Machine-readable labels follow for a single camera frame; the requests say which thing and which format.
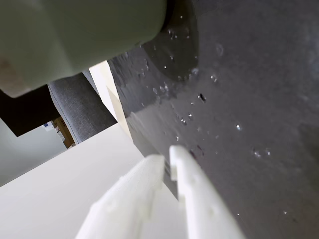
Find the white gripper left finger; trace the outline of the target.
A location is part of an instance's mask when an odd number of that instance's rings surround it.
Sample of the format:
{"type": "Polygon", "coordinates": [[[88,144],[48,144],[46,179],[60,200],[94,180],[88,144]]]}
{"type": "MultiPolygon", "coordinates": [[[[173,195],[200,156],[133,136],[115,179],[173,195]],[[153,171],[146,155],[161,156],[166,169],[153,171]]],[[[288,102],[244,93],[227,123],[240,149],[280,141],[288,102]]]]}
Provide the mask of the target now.
{"type": "Polygon", "coordinates": [[[90,207],[78,239],[138,239],[162,187],[164,157],[149,155],[90,207]]]}

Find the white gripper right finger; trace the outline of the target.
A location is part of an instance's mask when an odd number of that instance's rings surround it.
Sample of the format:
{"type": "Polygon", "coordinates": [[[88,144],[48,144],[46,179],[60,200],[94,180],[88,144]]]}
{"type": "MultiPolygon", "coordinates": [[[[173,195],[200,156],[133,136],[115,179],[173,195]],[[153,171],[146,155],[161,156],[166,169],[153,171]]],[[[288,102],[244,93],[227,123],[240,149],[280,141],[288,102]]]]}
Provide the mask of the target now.
{"type": "Polygon", "coordinates": [[[190,152],[169,148],[170,176],[177,183],[189,239],[244,239],[235,218],[190,152]]]}

